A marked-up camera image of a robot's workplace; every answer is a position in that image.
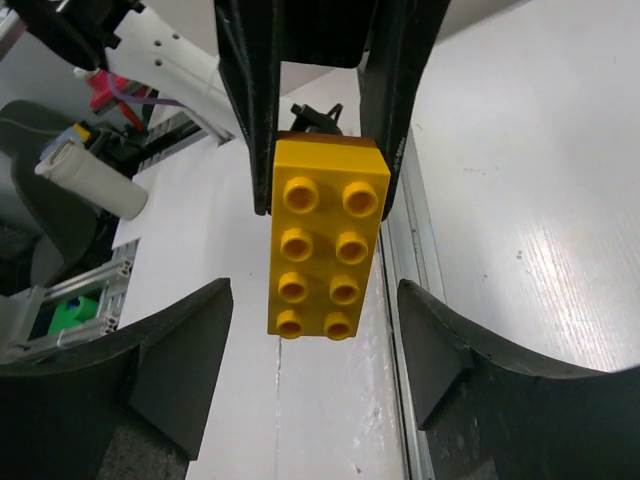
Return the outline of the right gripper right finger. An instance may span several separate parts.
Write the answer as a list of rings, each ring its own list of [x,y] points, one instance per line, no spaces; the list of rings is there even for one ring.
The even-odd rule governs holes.
[[[518,345],[424,293],[422,401],[439,479],[635,479],[639,371],[600,372]]]

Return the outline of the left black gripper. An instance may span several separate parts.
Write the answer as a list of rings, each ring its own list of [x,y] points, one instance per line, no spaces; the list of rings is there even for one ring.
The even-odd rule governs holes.
[[[390,171],[394,203],[417,89],[449,0],[380,1],[361,77],[363,136]],[[219,72],[249,150],[255,213],[271,212],[281,62],[351,69],[373,22],[371,0],[226,0],[215,3]]]

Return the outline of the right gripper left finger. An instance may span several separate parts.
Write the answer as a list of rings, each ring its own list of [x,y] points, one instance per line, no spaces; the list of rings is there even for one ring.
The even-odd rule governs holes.
[[[5,479],[182,479],[202,445],[233,311],[214,280],[38,362],[1,369]]]

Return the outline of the yellow brown lego brick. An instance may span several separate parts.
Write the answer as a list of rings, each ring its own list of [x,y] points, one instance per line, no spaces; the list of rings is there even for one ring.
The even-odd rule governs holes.
[[[272,177],[268,327],[356,335],[390,171],[372,139],[283,132]]]

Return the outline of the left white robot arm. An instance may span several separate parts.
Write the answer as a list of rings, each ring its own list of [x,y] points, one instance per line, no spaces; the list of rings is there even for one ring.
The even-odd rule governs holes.
[[[13,1],[29,33],[70,64],[156,89],[244,139],[254,209],[271,210],[281,66],[352,69],[362,134],[398,177],[417,89],[445,1],[218,1],[218,52],[186,40],[142,1]]]

